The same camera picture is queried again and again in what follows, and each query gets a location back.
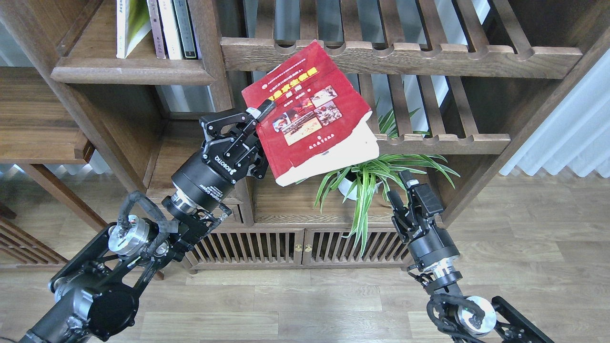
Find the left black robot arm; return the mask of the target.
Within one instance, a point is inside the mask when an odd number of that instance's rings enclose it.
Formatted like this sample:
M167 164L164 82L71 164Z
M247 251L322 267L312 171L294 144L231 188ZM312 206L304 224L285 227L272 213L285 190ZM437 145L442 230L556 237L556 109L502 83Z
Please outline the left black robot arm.
M223 203L239 180L261 179L268 162L256 126L276 107L265 100L246 111L204 115L201 148L172 176L175 193L159 208L129 193L118 219L98 233L49 282L55 305L22 343L106 341L133 326L152 277L217 228L232 210Z

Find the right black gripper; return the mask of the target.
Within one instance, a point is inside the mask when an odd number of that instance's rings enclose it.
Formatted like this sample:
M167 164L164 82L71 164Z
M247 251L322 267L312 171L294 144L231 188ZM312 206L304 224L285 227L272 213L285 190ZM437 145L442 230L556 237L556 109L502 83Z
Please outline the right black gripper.
M407 193L407 206L397 191L388 191L394 215L392 223L407 245L420 272L454 272L453 261L460 256L447 230L438 228L433 219L444 212L440 200L429 184L420 184L409 170L399 172Z

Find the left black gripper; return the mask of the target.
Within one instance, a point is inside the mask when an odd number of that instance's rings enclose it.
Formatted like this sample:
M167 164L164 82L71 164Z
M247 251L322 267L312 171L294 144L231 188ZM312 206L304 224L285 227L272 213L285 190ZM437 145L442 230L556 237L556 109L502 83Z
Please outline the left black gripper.
M201 116L205 141L172 176L176 188L171 196L172 209L212 212L239 180L247 176L263 178L269 163L254 130L275 109L276 102L265 100L246 111L231 109ZM222 128L231 125L238 129L222 134Z

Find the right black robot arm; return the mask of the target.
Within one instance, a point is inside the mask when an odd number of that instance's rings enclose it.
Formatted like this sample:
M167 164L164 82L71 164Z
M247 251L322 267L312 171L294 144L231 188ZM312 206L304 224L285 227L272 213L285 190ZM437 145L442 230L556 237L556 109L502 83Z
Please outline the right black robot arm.
M436 328L456 343L479 343L496 331L504 343L549 343L551 339L502 297L488 301L466 296L458 286L462 274L453 262L460 254L453 239L439 228L435 215L444 207L428 184L421 184L409 171L399 174L408 197L404 205L396 191L387 193L394 209L392 222L414 259L407 268L429 295L427 314Z

